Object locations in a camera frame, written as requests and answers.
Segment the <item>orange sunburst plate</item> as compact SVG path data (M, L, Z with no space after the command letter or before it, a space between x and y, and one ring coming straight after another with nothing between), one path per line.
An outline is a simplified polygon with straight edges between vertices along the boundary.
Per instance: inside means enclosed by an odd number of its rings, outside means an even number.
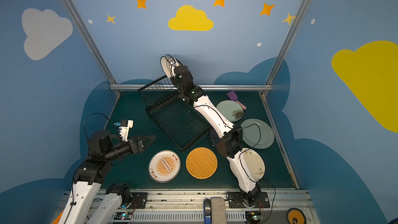
M169 63L171 67L183 66L183 63L174 57L169 58Z
M163 150L155 154L148 166L150 177L158 183L172 181L180 172L181 159L171 150Z

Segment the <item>black wire dish rack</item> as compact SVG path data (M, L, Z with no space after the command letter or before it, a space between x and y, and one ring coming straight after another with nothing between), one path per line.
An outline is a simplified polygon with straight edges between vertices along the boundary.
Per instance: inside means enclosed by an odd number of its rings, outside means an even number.
M179 97L167 76L139 88L138 92L146 105L147 115L181 152L208 133L210 124Z

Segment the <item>yellow woven round mat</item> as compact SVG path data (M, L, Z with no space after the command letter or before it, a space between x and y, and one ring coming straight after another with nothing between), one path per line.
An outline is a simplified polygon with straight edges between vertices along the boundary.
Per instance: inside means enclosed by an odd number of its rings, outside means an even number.
M214 175L218 160L213 151L206 147L198 147L189 152L186 158L186 168L196 179L208 179Z

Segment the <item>dark blue plate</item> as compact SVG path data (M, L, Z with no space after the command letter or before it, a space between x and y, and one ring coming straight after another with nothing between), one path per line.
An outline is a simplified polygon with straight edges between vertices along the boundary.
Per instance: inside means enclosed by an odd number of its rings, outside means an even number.
M208 136L209 136L209 140L210 140L211 145L212 145L213 147L216 147L217 144L218 144L219 141L220 141L220 138L219 138L217 132L215 131L215 129L210 128L210 129L209 129L209 132L208 132Z

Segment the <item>white cloud emblem plate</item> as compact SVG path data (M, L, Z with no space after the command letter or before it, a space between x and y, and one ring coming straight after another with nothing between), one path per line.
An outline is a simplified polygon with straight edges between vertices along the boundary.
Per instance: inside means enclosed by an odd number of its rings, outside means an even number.
M165 73L165 75L171 79L174 77L173 67L174 67L174 59L170 55L164 55L160 59L161 67Z

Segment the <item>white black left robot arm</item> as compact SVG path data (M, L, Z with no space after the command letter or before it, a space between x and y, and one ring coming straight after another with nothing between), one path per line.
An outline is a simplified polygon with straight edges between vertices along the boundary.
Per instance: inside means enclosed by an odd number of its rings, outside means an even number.
M108 130L101 130L87 139L88 156L74 173L70 196L59 220L60 224L83 224L95 196L112 168L112 162L129 154L144 152L156 139L154 135L133 136L114 145L112 138L116 137ZM113 184L89 223L108 223L119 207L130 202L129 187L126 184Z

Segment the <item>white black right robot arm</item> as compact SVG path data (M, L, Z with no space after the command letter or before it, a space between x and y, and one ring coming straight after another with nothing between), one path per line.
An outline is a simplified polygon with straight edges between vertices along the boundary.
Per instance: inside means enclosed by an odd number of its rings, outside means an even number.
M228 121L211 102L201 87L193 83L187 66L166 65L165 74L177 88L180 97L193 106L213 127L218 139L215 147L229 161L231 171L238 180L243 202L254 206L261 194L259 181L265 173L261 156L251 148L242 146L243 129Z

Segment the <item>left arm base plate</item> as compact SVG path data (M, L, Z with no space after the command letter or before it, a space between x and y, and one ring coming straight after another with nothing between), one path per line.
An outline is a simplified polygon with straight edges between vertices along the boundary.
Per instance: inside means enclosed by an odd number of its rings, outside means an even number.
M130 201L125 206L126 209L144 209L146 207L147 192L131 192Z

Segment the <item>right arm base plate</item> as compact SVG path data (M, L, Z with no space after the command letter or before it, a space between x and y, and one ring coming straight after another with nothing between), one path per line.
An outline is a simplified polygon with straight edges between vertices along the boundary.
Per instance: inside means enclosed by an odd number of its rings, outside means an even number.
M266 192L261 192L257 200L249 204L244 200L241 192L228 191L226 193L229 208L270 208L271 203Z

